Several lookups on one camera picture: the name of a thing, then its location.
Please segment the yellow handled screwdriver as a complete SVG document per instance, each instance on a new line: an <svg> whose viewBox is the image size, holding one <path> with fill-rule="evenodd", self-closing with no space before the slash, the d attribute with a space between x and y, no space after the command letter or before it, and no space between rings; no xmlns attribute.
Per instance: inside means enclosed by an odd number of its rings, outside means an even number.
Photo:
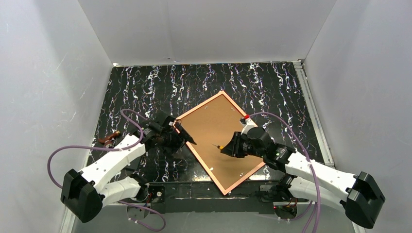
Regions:
<svg viewBox="0 0 412 233"><path fill-rule="evenodd" d="M217 149L219 149L219 150L223 150L224 149L224 146L220 146L220 145L215 145L215 144L212 144L214 147L216 147Z"/></svg>

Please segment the red picture frame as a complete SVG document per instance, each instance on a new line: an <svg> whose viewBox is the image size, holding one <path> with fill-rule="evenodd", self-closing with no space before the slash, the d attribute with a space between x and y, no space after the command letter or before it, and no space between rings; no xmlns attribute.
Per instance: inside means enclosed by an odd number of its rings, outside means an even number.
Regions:
<svg viewBox="0 0 412 233"><path fill-rule="evenodd" d="M230 157L212 145L226 146L234 132L242 130L240 119L245 115L226 92L220 91L178 117L197 143L188 142L189 150L223 195L229 194L265 165L261 158Z"/></svg>

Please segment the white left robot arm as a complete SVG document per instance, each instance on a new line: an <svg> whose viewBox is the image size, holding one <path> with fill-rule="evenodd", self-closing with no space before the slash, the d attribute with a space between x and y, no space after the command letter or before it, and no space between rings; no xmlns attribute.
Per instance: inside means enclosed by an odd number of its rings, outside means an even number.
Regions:
<svg viewBox="0 0 412 233"><path fill-rule="evenodd" d="M82 222L95 218L107 205L138 196L149 183L139 175L120 181L112 178L135 159L151 149L162 149L167 155L176 153L187 142L194 144L181 122L165 113L135 125L114 148L102 148L106 154L79 171L69 170L64 175L61 202Z"/></svg>

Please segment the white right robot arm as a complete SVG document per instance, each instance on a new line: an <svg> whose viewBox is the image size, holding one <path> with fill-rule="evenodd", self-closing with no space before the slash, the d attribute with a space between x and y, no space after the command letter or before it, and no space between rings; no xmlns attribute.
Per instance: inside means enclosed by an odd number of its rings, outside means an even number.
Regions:
<svg viewBox="0 0 412 233"><path fill-rule="evenodd" d="M355 224L371 229L386 199L372 175L342 172L320 164L295 149L275 143L260 127L246 127L234 132L222 154L235 158L259 157L285 177L268 193L273 199L305 199L320 202L343 212Z"/></svg>

